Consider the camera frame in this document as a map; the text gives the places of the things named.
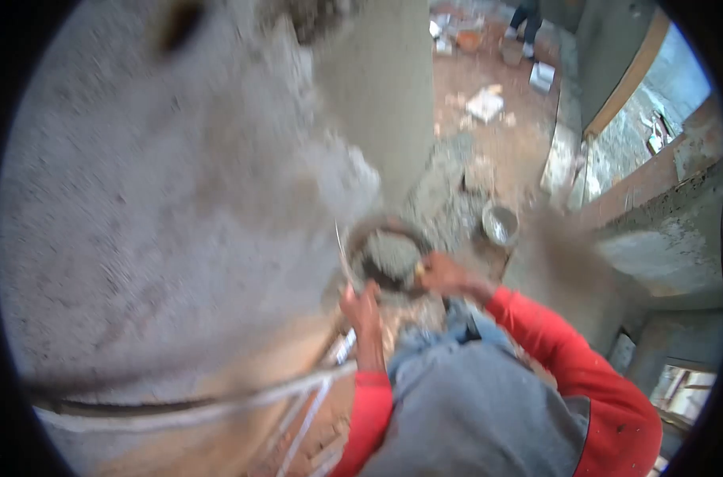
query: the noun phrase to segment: metal bucket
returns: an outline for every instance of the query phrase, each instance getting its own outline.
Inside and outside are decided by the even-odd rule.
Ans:
[[[371,215],[361,219],[350,230],[343,231],[340,236],[342,253],[340,254],[341,265],[344,275],[353,284],[354,289],[359,292],[364,289],[365,282],[372,278],[380,285],[380,299],[383,301],[401,301],[401,299],[417,299],[425,294],[422,289],[399,289],[390,282],[374,276],[374,273],[359,275],[353,268],[352,262],[358,253],[363,253],[367,245],[367,239],[375,232],[388,232],[401,235],[411,240],[420,252],[425,256],[433,251],[433,244],[425,236],[422,229],[397,215]]]

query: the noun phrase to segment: jeans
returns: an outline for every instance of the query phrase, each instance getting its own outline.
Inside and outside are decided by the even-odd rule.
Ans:
[[[457,298],[446,299],[446,304],[446,331],[437,333],[412,327],[399,332],[394,356],[390,358],[387,366],[391,384],[395,384],[396,371],[402,363],[437,344],[465,344],[479,339],[484,344],[506,347],[511,353],[515,353],[504,331],[475,305]]]
[[[529,8],[523,5],[519,6],[515,10],[515,14],[512,16],[512,20],[509,22],[509,26],[517,30],[524,20],[527,20],[527,22],[526,33],[523,34],[523,43],[528,43],[529,45],[532,45],[534,44],[534,40],[536,39],[536,32],[541,26],[541,13],[539,12],[539,8]]]

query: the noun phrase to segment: metal bowl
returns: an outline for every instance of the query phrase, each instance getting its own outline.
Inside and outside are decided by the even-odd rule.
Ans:
[[[499,246],[513,246],[518,238],[518,216],[503,205],[489,201],[481,214],[483,232]]]
[[[425,256],[433,251],[433,244],[425,236],[422,229],[397,215],[371,215],[361,219],[350,230],[346,230],[340,236],[342,243],[341,266],[346,278],[353,284],[354,289],[359,292],[364,289],[366,279],[377,279],[378,277],[365,274],[358,275],[351,267],[351,262],[357,253],[361,253],[367,243],[367,238],[377,231],[398,234],[411,240]],[[402,289],[388,286],[384,280],[377,279],[381,286],[380,298],[383,301],[400,301],[401,299],[414,300],[425,294],[422,289]]]

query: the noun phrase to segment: man's hand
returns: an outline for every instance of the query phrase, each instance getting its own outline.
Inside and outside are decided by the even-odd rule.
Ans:
[[[367,281],[364,291],[356,296],[354,287],[350,283],[340,298],[340,311],[347,317],[348,322],[356,331],[356,336],[362,334],[378,334],[383,330],[380,312],[377,310],[375,296],[380,293],[380,286],[372,280]]]
[[[358,297],[350,283],[340,297],[340,311],[356,331],[356,363],[359,371],[385,372],[383,321],[375,301],[379,292],[377,283],[369,280]]]
[[[475,301],[485,304],[497,289],[488,279],[457,265],[443,252],[431,252],[422,263],[424,270],[417,274],[416,282],[425,290],[437,295],[468,295]]]

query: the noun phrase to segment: bowl of cement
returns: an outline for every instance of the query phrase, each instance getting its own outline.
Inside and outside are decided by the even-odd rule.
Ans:
[[[369,216],[356,223],[341,239],[354,289],[364,289],[373,279],[384,301],[417,299],[424,295],[414,284],[417,262],[433,250],[433,245],[415,224],[396,215]]]
[[[499,246],[513,246],[518,238],[518,216],[503,205],[489,201],[481,215],[483,231]]]

